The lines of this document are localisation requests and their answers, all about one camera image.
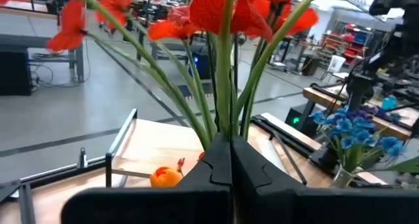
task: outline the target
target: green light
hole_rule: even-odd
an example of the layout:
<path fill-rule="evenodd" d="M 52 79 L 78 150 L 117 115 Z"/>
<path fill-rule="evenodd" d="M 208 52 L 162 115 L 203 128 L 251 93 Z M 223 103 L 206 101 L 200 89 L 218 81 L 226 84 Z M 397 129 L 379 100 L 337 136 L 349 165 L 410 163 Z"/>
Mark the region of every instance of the green light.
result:
<path fill-rule="evenodd" d="M 297 122 L 299 122 L 300 121 L 300 118 L 299 117 L 295 117 L 294 119 L 293 119 L 293 124 L 296 124 Z"/>

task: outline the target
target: glass vase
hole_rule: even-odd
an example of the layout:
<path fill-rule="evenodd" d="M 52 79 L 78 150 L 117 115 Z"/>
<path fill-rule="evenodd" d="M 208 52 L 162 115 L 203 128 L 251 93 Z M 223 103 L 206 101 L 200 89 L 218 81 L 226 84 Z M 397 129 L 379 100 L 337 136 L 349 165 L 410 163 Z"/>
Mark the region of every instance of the glass vase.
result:
<path fill-rule="evenodd" d="M 346 171 L 342 166 L 339 166 L 339 171 L 332 180 L 330 187 L 346 188 L 349 186 L 355 175 Z"/>

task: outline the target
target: gray floor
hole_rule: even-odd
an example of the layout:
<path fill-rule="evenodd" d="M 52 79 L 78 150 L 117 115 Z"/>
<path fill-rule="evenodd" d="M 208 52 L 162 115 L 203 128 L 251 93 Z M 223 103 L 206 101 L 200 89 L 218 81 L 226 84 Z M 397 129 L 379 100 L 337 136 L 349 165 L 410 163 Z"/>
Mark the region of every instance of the gray floor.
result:
<path fill-rule="evenodd" d="M 0 22 L 0 33 L 51 37 L 57 32 L 55 20 L 9 14 L 0 14 L 0 20 L 7 20 Z M 93 18 L 89 19 L 88 31 L 125 53 L 136 55 L 133 47 L 121 42 L 119 33 L 110 39 L 98 29 Z M 240 89 L 246 84 L 254 49 L 250 41 L 242 48 Z M 30 50 L 30 54 L 36 52 L 45 50 Z M 53 73 L 52 84 L 70 81 L 67 65 L 45 65 L 50 70 L 37 69 L 42 80 L 50 81 Z M 138 109 L 141 119 L 189 125 L 158 85 L 120 56 L 110 56 L 95 42 L 87 40 L 84 65 L 87 80 L 83 84 L 41 86 L 30 97 L 0 97 L 0 182 L 76 163 L 82 147 L 90 159 L 103 156 L 133 108 Z M 171 62 L 160 61 L 160 65 L 171 80 L 183 84 Z M 311 83 L 321 84 L 318 80 L 321 74 L 303 77 L 267 67 L 257 89 L 253 114 L 269 112 L 285 120 L 290 107 L 306 103 L 302 89 Z M 208 98 L 208 102 L 213 109 L 213 99 Z M 198 113 L 194 101 L 188 103 Z"/>

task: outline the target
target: workbench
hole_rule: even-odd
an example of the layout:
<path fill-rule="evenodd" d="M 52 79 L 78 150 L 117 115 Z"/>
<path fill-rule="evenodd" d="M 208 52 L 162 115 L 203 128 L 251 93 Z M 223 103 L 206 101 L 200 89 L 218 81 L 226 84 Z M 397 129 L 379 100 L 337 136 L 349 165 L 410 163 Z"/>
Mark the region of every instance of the workbench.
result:
<path fill-rule="evenodd" d="M 324 107 L 331 107 L 335 99 L 331 96 L 328 96 L 312 87 L 305 88 L 302 92 L 303 96 L 308 99 L 306 107 L 300 118 L 300 123 L 298 125 L 301 128 L 304 125 L 305 120 L 312 114 L 314 106 L 318 103 Z M 369 104 L 372 105 L 380 105 L 377 101 L 370 101 Z M 342 107 L 343 102 L 340 100 L 336 100 L 336 104 L 333 107 L 333 111 Z M 402 119 L 401 122 L 408 124 L 410 126 L 413 125 L 415 120 L 419 117 L 419 112 L 415 109 L 405 108 L 395 111 L 399 113 L 401 116 L 407 116 L 407 118 Z M 410 138 L 411 131 L 400 126 L 394 125 L 391 122 L 388 122 L 384 119 L 380 119 L 378 117 L 373 117 L 373 122 L 377 126 L 378 129 L 386 128 L 383 133 L 394 135 L 395 137 L 399 138 L 400 140 L 406 141 Z"/>
<path fill-rule="evenodd" d="M 259 117 L 292 134 L 296 140 L 313 151 L 320 149 L 321 145 L 318 142 L 269 113 Z M 249 144 L 268 160 L 273 161 L 273 157 L 280 158 L 283 166 L 280 169 L 291 177 L 301 181 L 283 150 L 284 146 L 307 180 L 307 186 L 328 187 L 331 184 L 332 177 L 314 166 L 307 156 L 288 147 L 282 141 L 270 141 L 269 138 L 270 133 L 263 128 L 256 124 L 250 126 Z M 110 187 L 149 187 L 149 174 L 160 166 L 176 167 L 177 160 L 181 157 L 186 158 L 183 173 L 187 174 L 196 164 L 202 147 L 193 129 L 137 119 L 135 111 L 122 126 L 109 152 L 113 154 L 113 160 L 110 161 L 111 173 L 108 173 L 108 167 L 104 168 L 107 162 L 106 158 L 102 157 L 88 161 L 87 168 L 77 168 L 77 165 L 73 164 L 22 179 L 22 183 L 33 187 L 32 190 L 29 189 L 31 195 L 26 199 L 31 202 L 26 205 L 22 216 L 18 202 L 2 204 L 0 223 L 23 223 L 22 218 L 32 218 L 32 222 L 26 223 L 59 224 L 63 205 L 79 191 L 91 187 L 105 187 L 105 181 L 110 181 Z M 386 184 L 368 172 L 360 173 L 359 176 L 369 183 Z"/>
<path fill-rule="evenodd" d="M 23 1 L 9 1 L 0 7 L 0 13 L 54 20 L 59 18 L 57 14 L 48 13 L 44 4 L 31 4 Z M 0 50 L 46 48 L 50 39 L 50 37 L 0 34 Z M 47 62 L 69 63 L 70 70 L 74 71 L 74 75 L 77 76 L 77 82 L 84 82 L 83 44 L 80 44 L 75 50 L 69 50 L 68 55 L 57 55 L 55 58 L 29 59 L 29 62 L 40 64 Z"/>

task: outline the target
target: table surface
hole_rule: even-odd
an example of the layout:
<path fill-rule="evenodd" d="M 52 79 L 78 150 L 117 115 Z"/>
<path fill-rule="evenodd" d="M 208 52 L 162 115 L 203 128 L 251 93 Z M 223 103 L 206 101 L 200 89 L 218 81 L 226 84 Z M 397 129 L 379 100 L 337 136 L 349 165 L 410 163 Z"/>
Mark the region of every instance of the table surface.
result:
<path fill-rule="evenodd" d="M 294 135 L 298 140 L 307 143 L 314 149 L 321 145 L 290 127 L 276 117 L 265 113 L 262 116 L 281 127 L 286 132 Z M 269 139 L 269 134 L 255 125 L 249 129 L 248 142 L 259 152 L 264 151 L 263 146 Z M 151 173 L 158 166 L 175 166 L 179 157 L 186 157 L 183 171 L 187 173 L 195 164 L 198 155 L 202 151 L 199 140 L 191 128 L 150 122 L 137 119 L 130 132 L 127 133 L 125 146 L 121 147 L 115 157 L 114 172 L 130 174 L 133 172 L 138 177 L 129 176 L 126 187 L 149 187 L 149 178 L 146 173 Z M 297 180 L 299 177 L 293 169 L 290 161 L 285 156 L 278 141 L 272 140 L 274 150 L 283 161 L 283 165 L 289 175 Z M 310 161 L 296 151 L 288 148 L 294 161 L 308 181 L 309 187 L 328 187 L 331 177 L 324 174 Z M 117 186 L 122 178 L 120 174 L 113 174 L 113 186 Z M 371 183 L 383 183 L 377 177 L 368 172 L 360 173 L 361 177 Z M 45 185 L 33 190 L 33 204 L 37 223 L 59 224 L 60 211 L 71 196 L 84 189 L 105 186 L 104 168 L 67 178 L 63 181 Z M 0 206 L 0 223 L 20 223 L 19 205 L 10 202 Z"/>
<path fill-rule="evenodd" d="M 311 87 L 305 88 L 302 92 L 305 98 L 312 100 L 315 103 L 318 103 L 320 105 L 323 105 L 325 107 L 331 105 L 334 102 L 334 98 L 330 97 L 326 94 L 323 94 Z M 340 100 L 337 100 L 334 109 L 338 109 L 342 106 L 342 102 Z M 419 117 L 419 111 L 415 110 L 414 116 L 411 115 L 412 111 L 410 109 L 400 109 L 396 112 L 400 113 L 400 115 L 407 115 L 406 119 L 403 119 L 402 122 L 411 123 L 414 122 Z M 399 138 L 400 140 L 407 140 L 410 136 L 410 130 L 401 128 L 400 126 L 396 126 L 384 119 L 380 119 L 378 117 L 373 117 L 373 122 L 377 126 L 378 129 L 385 129 L 383 133 L 385 134 L 391 134 Z"/>
<path fill-rule="evenodd" d="M 44 4 L 32 4 L 25 1 L 9 1 L 0 7 L 0 13 L 6 14 L 17 14 L 37 18 L 50 18 L 57 19 L 56 14 L 49 14 L 46 5 Z"/>

